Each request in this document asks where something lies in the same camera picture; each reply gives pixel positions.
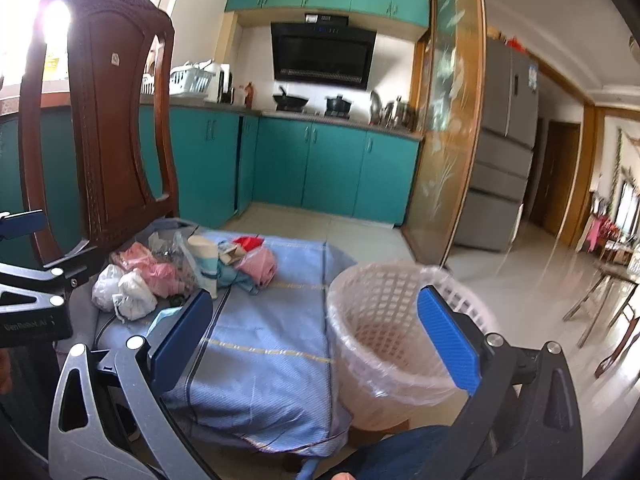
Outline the grey refrigerator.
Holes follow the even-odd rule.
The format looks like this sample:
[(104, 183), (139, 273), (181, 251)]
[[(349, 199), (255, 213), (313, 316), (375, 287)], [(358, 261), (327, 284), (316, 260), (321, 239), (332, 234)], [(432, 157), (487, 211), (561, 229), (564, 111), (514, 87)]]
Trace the grey refrigerator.
[(454, 244), (505, 252), (520, 224), (538, 118), (538, 64), (489, 38), (485, 92), (468, 194)]

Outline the white tissue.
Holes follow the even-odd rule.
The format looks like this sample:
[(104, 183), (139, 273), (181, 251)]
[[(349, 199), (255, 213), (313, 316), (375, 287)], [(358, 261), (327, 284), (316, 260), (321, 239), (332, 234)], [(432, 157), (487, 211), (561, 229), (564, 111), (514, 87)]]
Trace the white tissue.
[(140, 270), (126, 273), (112, 296), (116, 318), (122, 322), (137, 321), (153, 312), (157, 299), (142, 278)]
[(114, 311), (113, 296), (120, 293), (119, 281), (125, 275), (116, 264), (108, 264), (94, 282), (91, 291), (92, 303), (103, 312)]

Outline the clear printed plastic bag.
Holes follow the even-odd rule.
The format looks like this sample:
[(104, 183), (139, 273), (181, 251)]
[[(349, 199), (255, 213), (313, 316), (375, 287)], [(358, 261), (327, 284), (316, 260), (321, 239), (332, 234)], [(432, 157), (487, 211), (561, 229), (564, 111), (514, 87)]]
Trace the clear printed plastic bag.
[(158, 261), (152, 277), (165, 285), (168, 296), (188, 294), (200, 286), (201, 271), (179, 231), (169, 236), (154, 232), (149, 236), (148, 244)]

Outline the small cardboard box piece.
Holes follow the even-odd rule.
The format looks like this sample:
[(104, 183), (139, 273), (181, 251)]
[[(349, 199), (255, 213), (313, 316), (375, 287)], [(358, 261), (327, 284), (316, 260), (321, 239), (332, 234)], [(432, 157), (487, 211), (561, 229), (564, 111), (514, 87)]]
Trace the small cardboard box piece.
[(217, 244), (218, 259), (225, 266), (234, 266), (246, 255), (246, 250), (238, 243), (223, 240)]

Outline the black wok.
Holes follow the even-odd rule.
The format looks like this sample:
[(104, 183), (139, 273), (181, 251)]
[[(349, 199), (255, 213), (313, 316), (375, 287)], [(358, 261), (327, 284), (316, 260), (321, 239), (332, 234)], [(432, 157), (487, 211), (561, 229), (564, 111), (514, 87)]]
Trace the black wok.
[(309, 101), (308, 98), (293, 96), (286, 92), (282, 86), (280, 86), (279, 89), (280, 92), (272, 96), (278, 112), (301, 113), (304, 110)]

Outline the glass sliding door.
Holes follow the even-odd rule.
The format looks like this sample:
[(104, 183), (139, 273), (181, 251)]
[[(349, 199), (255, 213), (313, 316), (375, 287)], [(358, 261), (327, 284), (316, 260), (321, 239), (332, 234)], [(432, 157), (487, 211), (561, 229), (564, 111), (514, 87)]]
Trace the glass sliding door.
[(416, 261), (446, 263), (468, 194), (484, 102), (485, 0), (431, 0), (422, 136), (402, 234)]

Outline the black range hood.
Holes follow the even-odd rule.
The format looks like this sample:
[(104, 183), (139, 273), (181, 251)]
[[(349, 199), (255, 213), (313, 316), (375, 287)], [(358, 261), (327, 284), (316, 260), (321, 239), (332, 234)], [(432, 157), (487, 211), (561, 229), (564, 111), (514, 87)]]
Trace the black range hood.
[(366, 90), (376, 32), (341, 22), (271, 23), (273, 76)]

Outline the brown sauce bottle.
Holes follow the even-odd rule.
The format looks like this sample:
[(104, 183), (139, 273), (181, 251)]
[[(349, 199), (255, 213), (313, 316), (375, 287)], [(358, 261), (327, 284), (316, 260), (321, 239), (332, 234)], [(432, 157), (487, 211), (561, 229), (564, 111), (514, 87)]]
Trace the brown sauce bottle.
[(251, 110), (253, 108), (254, 94), (255, 94), (254, 84), (252, 84), (251, 82), (248, 82), (244, 86), (244, 106), (248, 110)]

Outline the red wrapper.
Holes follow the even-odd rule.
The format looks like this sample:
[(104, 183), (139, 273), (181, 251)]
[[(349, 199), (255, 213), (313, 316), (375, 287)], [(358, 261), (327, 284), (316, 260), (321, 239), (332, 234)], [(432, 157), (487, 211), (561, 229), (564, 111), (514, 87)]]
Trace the red wrapper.
[(235, 237), (235, 239), (232, 240), (232, 243), (238, 245), (246, 252), (251, 252), (252, 250), (262, 246), (262, 244), (264, 244), (264, 241), (265, 240), (260, 236), (243, 235)]

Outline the brown interior door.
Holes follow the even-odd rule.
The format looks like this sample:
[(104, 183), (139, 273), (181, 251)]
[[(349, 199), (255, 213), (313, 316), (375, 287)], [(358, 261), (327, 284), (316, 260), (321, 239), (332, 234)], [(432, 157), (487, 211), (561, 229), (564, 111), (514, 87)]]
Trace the brown interior door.
[(579, 142), (579, 124), (549, 122), (544, 160), (529, 219), (554, 236), (560, 232), (572, 192)]

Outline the teal lower cabinets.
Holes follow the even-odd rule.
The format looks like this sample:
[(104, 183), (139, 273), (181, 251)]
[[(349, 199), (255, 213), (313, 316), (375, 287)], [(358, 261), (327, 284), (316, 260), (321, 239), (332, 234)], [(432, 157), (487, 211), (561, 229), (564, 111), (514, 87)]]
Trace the teal lower cabinets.
[[(419, 143), (408, 136), (306, 119), (174, 107), (169, 113), (179, 212), (218, 228), (253, 202), (397, 226), (404, 220)], [(154, 112), (139, 108), (143, 166), (153, 195), (163, 191)], [(82, 235), (72, 112), (44, 113), (39, 148), (55, 253)]]

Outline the white dish rack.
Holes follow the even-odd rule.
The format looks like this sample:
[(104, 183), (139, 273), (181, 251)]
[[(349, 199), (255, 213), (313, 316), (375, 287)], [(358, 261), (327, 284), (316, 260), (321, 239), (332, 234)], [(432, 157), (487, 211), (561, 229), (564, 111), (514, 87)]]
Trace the white dish rack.
[[(154, 93), (155, 63), (151, 62), (142, 77), (141, 93)], [(171, 96), (206, 96), (214, 79), (216, 68), (213, 60), (186, 63), (169, 72), (169, 94)]]

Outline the steel pots on counter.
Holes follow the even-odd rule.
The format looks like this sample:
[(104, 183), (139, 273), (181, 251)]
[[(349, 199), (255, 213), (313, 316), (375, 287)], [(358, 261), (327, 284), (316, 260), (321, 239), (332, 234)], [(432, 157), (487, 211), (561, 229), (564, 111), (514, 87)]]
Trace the steel pots on counter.
[(401, 99), (382, 103), (378, 92), (370, 92), (370, 124), (387, 129), (412, 130), (416, 125), (416, 109)]

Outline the light blue face mask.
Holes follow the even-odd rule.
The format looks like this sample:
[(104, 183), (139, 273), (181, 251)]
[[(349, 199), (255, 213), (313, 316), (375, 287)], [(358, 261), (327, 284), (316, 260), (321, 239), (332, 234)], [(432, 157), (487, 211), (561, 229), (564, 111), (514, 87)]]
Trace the light blue face mask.
[(160, 310), (160, 312), (157, 313), (156, 317), (148, 327), (146, 334), (150, 336), (153, 330), (156, 330), (158, 326), (165, 324), (167, 321), (172, 321), (181, 313), (181, 311), (182, 307), (166, 308)]

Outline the pink plastic bag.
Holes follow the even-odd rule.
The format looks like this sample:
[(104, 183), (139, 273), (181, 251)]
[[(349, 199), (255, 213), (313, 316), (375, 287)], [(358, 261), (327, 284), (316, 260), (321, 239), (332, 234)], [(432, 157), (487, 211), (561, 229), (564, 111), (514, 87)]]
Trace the pink plastic bag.
[(132, 243), (122, 252), (112, 252), (110, 261), (124, 271), (138, 271), (155, 296), (166, 299), (186, 292), (186, 284), (177, 269), (171, 263), (155, 258), (149, 248), (139, 242)]

